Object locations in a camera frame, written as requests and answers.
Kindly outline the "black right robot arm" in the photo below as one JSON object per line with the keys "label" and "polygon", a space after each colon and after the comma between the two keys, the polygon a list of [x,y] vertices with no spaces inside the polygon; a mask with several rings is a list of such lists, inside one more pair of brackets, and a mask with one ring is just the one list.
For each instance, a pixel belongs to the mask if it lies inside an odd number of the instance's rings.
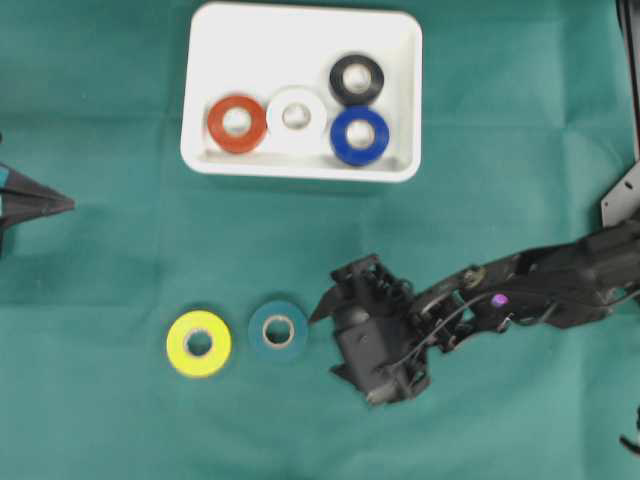
{"label": "black right robot arm", "polygon": [[417,292],[375,254],[332,272],[310,316],[330,317],[342,363],[334,375],[372,406],[412,399],[430,384],[427,352],[511,325],[568,329],[598,322],[639,296],[639,216],[574,242],[471,265]]}

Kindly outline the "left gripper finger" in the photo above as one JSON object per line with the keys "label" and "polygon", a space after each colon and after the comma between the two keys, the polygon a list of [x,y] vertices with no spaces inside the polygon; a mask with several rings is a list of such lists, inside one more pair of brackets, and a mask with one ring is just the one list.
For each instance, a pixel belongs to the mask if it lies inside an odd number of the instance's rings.
{"label": "left gripper finger", "polygon": [[73,210],[74,207],[72,200],[2,199],[1,234],[17,224],[60,214]]}
{"label": "left gripper finger", "polygon": [[1,164],[1,193],[12,194],[28,199],[51,201],[61,208],[74,208],[75,202],[70,197],[36,182],[8,165]]}

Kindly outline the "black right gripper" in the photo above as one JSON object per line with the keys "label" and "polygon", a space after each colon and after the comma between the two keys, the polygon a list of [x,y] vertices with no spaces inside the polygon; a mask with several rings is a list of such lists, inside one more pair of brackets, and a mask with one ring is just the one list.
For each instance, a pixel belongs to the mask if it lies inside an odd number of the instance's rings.
{"label": "black right gripper", "polygon": [[[412,399],[430,384],[427,354],[424,349],[411,350],[420,341],[421,332],[410,319],[410,306],[415,300],[411,284],[394,276],[375,255],[369,255],[334,270],[330,274],[334,287],[327,290],[309,317],[320,321],[342,308],[358,306],[371,316],[393,319],[405,332],[404,348],[397,360],[384,366],[395,375],[401,389],[401,398]],[[330,372],[358,388],[359,384],[347,364],[335,365]]]}

